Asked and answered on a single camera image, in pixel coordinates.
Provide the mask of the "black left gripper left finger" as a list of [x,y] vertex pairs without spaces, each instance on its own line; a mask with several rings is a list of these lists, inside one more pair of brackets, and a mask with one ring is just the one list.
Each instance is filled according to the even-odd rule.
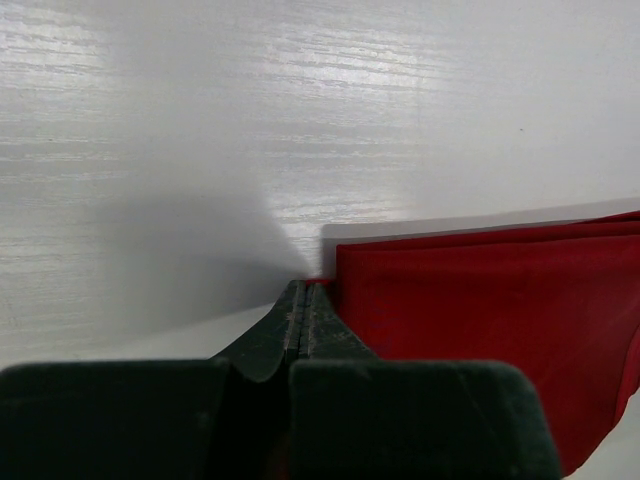
[[5,479],[285,479],[305,285],[208,359],[47,362],[1,374]]

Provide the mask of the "red cloth napkin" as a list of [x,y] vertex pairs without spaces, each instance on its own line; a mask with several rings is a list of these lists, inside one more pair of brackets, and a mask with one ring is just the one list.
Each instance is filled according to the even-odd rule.
[[566,473],[639,387],[639,216],[343,244],[338,316],[386,360],[485,359],[535,385]]

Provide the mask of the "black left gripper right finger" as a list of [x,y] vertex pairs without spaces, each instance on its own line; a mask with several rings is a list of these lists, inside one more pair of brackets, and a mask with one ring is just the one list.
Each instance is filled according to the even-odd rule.
[[384,361],[305,299],[289,371],[294,479],[558,479],[536,390],[495,361]]

